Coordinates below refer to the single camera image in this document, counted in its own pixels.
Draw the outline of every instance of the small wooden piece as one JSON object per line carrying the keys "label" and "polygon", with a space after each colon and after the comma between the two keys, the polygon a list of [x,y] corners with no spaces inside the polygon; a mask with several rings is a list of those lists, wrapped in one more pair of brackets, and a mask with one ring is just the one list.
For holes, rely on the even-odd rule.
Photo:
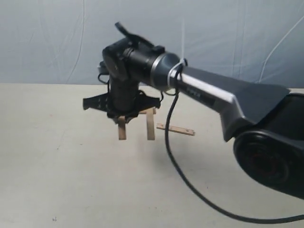
{"label": "small wooden piece", "polygon": [[125,119],[124,116],[118,118],[118,137],[119,140],[126,140],[127,136],[125,133]]}
{"label": "small wooden piece", "polygon": [[[157,123],[156,124],[157,129],[165,130],[165,125],[162,123]],[[169,132],[175,132],[175,133],[180,133],[180,134],[186,134],[190,136],[195,135],[195,131],[187,128],[182,128],[182,127],[175,127],[175,126],[169,126]]]}
{"label": "small wooden piece", "polygon": [[155,132],[154,132],[154,109],[149,108],[146,110],[147,117],[147,138],[148,140],[155,140]]}
{"label": "small wooden piece", "polygon": [[[155,115],[156,114],[156,108],[152,108],[152,109],[153,109],[153,114]],[[139,112],[139,114],[147,114],[147,110],[148,109],[143,110],[143,111]]]}

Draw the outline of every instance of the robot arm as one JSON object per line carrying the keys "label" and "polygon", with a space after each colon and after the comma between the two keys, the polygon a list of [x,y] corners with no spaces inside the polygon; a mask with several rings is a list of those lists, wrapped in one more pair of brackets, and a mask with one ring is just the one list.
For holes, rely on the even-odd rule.
{"label": "robot arm", "polygon": [[129,33],[103,50],[100,73],[110,75],[108,93],[84,99],[84,109],[107,112],[117,123],[141,110],[160,107],[160,100],[139,90],[145,83],[160,91],[180,92],[219,113],[223,137],[235,138],[241,168],[259,183],[304,199],[304,95],[282,86],[253,84],[189,66],[180,58]]}

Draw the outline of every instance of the wooden block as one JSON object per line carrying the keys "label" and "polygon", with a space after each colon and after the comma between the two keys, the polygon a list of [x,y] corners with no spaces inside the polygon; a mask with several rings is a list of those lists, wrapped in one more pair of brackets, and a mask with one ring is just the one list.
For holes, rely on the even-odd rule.
{"label": "wooden block", "polygon": [[[147,114],[147,109],[139,112],[139,114]],[[153,114],[156,114],[156,108],[153,108]]]}
{"label": "wooden block", "polygon": [[127,136],[125,133],[125,119],[124,116],[118,118],[118,137],[119,140],[126,140]]}
{"label": "wooden block", "polygon": [[[165,130],[165,125],[162,123],[157,123],[156,124],[157,129]],[[175,132],[175,133],[180,133],[180,134],[186,134],[190,136],[195,135],[195,131],[187,128],[182,128],[182,127],[175,127],[175,126],[169,126],[169,132]]]}
{"label": "wooden block", "polygon": [[147,138],[148,140],[155,140],[153,108],[149,108],[146,110],[146,117],[147,117]]}

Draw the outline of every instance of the white backdrop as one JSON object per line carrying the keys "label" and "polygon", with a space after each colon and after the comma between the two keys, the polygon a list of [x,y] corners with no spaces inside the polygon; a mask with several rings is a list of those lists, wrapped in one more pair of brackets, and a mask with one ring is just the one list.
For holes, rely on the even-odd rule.
{"label": "white backdrop", "polygon": [[121,21],[191,66],[304,87],[303,18],[303,0],[2,0],[0,82],[98,84]]}

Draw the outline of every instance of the white table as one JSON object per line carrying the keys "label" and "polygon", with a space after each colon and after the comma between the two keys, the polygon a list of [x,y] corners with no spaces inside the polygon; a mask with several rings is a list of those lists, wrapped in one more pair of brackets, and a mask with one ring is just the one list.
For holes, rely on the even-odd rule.
{"label": "white table", "polygon": [[[105,113],[83,111],[82,98],[105,90],[0,84],[1,228],[266,227],[231,220],[192,194],[167,157],[164,131],[155,130],[156,140],[147,141],[144,115],[119,141],[117,125]],[[165,97],[155,123],[165,123],[172,99]],[[171,124],[195,130],[194,137],[171,133],[171,146],[212,201],[243,216],[304,213],[304,201],[267,189],[240,169],[215,112],[181,95]]]}

